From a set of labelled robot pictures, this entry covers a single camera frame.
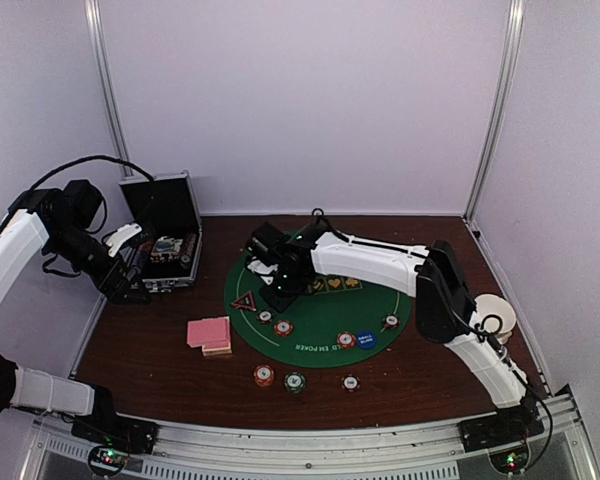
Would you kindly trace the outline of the red five chip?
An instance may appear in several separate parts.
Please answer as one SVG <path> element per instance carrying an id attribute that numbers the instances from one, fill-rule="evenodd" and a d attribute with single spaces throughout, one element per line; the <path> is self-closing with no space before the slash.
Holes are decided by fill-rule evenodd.
<path id="1" fill-rule="evenodd" d="M 290 321 L 280 320 L 274 324 L 274 333 L 279 337 L 289 336 L 293 329 L 294 326 Z"/>
<path id="2" fill-rule="evenodd" d="M 341 349 L 351 349 L 356 346 L 356 336 L 350 332 L 340 332 L 336 337 L 337 345 Z"/>

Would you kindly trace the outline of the pink-backed playing card deck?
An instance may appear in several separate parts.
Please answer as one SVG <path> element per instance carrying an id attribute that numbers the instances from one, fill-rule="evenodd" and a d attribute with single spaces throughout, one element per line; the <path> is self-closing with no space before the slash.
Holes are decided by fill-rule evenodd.
<path id="1" fill-rule="evenodd" d="M 228 316 L 193 320 L 187 323 L 187 345 L 208 347 L 230 342 L 230 318 Z"/>

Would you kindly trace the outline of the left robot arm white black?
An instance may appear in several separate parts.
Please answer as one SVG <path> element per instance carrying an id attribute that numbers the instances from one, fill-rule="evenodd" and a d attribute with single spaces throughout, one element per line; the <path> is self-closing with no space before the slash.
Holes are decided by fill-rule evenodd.
<path id="1" fill-rule="evenodd" d="M 120 253 L 142 228 L 126 224 L 99 242 L 88 228 L 102 202 L 100 191 L 87 180 L 73 180 L 64 189 L 33 188 L 13 202 L 0 225 L 0 306 L 38 253 L 67 260 L 69 277 L 87 274 L 114 304 L 150 302 L 140 273 Z M 26 368 L 0 354 L 0 413 L 8 408 L 67 415 L 74 436 L 128 454 L 151 453 L 158 432 L 153 422 L 119 415 L 105 387 Z"/>

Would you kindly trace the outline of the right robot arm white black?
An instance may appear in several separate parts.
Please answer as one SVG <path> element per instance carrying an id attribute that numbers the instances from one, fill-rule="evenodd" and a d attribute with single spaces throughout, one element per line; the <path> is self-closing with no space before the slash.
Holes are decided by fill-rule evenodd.
<path id="1" fill-rule="evenodd" d="M 459 430 L 467 452 L 491 449 L 554 433 L 546 403 L 525 372 L 478 315 L 452 246 L 397 245 L 362 239 L 335 229 L 325 216 L 294 234 L 265 222 L 245 245 L 265 278 L 259 294 L 279 313 L 303 295 L 317 276 L 343 276 L 401 292 L 416 302 L 417 332 L 455 353 L 488 392 L 495 412 L 466 420 Z"/>

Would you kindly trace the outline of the green poker chip stack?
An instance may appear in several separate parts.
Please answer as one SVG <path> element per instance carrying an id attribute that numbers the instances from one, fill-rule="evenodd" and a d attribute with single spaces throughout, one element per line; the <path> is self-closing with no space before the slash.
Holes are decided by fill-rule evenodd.
<path id="1" fill-rule="evenodd" d="M 306 378 L 299 372 L 291 372 L 284 378 L 284 387 L 290 393 L 300 393 L 306 388 Z"/>

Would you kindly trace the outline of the brown poker chip stack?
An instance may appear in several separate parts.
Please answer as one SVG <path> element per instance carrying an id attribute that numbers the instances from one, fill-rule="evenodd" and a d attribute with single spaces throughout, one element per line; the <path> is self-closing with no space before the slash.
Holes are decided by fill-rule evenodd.
<path id="1" fill-rule="evenodd" d="M 355 375 L 347 375 L 342 378 L 341 386 L 347 392 L 354 392 L 360 388 L 360 380 Z"/>

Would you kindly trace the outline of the blue small blind button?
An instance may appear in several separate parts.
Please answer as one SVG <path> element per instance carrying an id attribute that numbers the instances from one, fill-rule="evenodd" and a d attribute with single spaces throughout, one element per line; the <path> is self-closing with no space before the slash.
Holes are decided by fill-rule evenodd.
<path id="1" fill-rule="evenodd" d="M 356 334 L 356 346 L 362 350 L 372 350 L 377 346 L 377 336 L 371 331 Z"/>

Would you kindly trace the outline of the orange poker chip stack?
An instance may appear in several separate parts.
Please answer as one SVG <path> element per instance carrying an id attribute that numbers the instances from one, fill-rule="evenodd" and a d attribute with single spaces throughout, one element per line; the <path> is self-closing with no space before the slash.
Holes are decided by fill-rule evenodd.
<path id="1" fill-rule="evenodd" d="M 269 365 L 259 365 L 254 369 L 253 377 L 258 386 L 267 387 L 274 382 L 275 372 Z"/>

